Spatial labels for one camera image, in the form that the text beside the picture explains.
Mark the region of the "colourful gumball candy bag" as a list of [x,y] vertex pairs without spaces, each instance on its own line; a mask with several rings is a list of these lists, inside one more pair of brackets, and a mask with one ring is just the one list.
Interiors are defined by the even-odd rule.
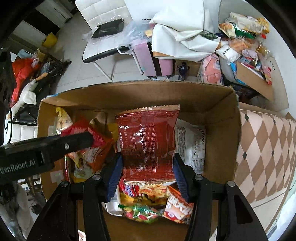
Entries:
[[161,216],[156,209],[148,206],[126,206],[119,204],[118,208],[123,210],[124,216],[129,220],[141,223],[152,223]]

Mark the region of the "dark red wafer packet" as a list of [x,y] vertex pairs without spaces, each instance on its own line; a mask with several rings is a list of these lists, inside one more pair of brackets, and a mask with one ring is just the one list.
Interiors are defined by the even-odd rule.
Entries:
[[119,144],[123,158],[123,181],[131,185],[175,181],[175,125],[179,105],[137,108],[119,113]]

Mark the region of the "pile of snacks on chair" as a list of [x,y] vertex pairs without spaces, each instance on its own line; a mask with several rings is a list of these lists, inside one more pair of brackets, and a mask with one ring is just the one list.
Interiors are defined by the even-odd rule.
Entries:
[[231,12],[224,22],[218,24],[218,29],[227,38],[227,43],[216,54],[226,60],[236,81],[245,84],[237,78],[237,65],[240,63],[272,85],[271,68],[267,65],[272,54],[265,46],[269,22],[265,18]]

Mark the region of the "yellow cracker snack bag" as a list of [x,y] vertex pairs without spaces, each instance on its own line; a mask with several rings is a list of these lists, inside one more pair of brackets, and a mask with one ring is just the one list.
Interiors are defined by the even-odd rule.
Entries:
[[65,109],[61,107],[56,107],[56,113],[56,132],[58,134],[61,134],[63,130],[73,125],[73,121],[71,120],[70,116],[67,114]]

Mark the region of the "white quilted chair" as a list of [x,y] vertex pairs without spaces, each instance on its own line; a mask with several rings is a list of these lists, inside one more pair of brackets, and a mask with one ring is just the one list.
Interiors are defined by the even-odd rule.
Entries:
[[18,121],[8,118],[10,114],[6,115],[4,126],[4,144],[24,141],[36,138],[38,135],[38,126],[36,120]]

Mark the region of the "red chocolate ball bag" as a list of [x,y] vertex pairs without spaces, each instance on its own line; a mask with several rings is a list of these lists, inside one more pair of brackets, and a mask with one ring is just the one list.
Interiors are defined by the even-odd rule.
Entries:
[[82,168],[83,164],[86,164],[92,173],[99,171],[113,146],[113,138],[104,136],[85,119],[81,119],[62,130],[61,135],[69,136],[77,133],[90,133],[93,137],[93,143],[90,147],[70,152],[67,156],[75,163],[77,168]]

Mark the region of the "printed tablecloth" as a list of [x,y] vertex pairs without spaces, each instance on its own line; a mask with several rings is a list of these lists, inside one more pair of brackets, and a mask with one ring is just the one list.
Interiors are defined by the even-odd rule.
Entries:
[[295,175],[295,120],[246,109],[240,116],[234,181],[268,230]]

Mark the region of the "white goose plush toy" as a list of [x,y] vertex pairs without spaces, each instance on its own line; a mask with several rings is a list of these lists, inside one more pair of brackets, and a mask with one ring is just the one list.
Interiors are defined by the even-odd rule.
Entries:
[[43,73],[39,77],[33,79],[29,82],[20,93],[20,97],[16,104],[11,108],[11,113],[9,114],[8,118],[14,118],[16,113],[24,104],[37,104],[37,97],[34,93],[35,88],[38,85],[38,82],[43,78],[47,77],[48,73]]

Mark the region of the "brown cardboard box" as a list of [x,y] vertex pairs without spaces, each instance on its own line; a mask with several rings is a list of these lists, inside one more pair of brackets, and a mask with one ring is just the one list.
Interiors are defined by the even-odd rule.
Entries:
[[203,176],[233,180],[241,136],[235,92],[222,85],[175,81],[127,81],[76,88],[39,105],[38,136],[45,137],[63,108],[72,121],[97,119],[100,132],[115,123],[128,181],[173,180],[177,120],[205,129]]

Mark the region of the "red yellow noodle packet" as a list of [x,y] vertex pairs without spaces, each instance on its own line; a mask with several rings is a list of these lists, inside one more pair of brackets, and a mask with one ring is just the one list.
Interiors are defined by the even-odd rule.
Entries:
[[131,185],[119,181],[120,204],[126,206],[162,207],[169,198],[168,187],[162,184]]

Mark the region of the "white snack packet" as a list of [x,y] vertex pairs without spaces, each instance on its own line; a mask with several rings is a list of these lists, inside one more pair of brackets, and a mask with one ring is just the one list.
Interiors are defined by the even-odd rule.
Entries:
[[175,125],[175,152],[196,174],[202,174],[205,164],[206,130],[181,119]]

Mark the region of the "pink storage box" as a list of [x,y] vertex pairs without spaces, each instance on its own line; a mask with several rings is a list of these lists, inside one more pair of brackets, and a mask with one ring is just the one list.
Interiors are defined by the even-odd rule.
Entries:
[[152,55],[151,42],[139,42],[133,46],[139,65],[148,78],[173,76],[173,61],[171,59],[159,59]]

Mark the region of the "black tray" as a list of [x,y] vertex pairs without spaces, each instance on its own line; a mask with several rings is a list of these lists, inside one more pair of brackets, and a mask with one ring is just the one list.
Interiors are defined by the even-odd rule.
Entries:
[[125,21],[123,19],[113,20],[108,23],[98,25],[92,35],[92,39],[101,38],[105,36],[116,35],[123,31]]

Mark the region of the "white chair with tray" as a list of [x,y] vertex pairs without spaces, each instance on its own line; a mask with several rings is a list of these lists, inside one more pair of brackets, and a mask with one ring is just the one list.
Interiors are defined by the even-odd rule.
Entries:
[[111,78],[96,61],[118,53],[123,29],[132,21],[125,1],[80,0],[75,1],[75,5],[90,27],[90,32],[83,37],[87,45],[82,61],[94,64],[110,81]]

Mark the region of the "white cloth bag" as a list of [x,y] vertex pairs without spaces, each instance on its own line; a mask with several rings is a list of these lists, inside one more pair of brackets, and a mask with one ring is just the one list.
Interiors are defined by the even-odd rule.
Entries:
[[151,20],[152,55],[159,59],[198,62],[221,46],[203,1],[178,1]]

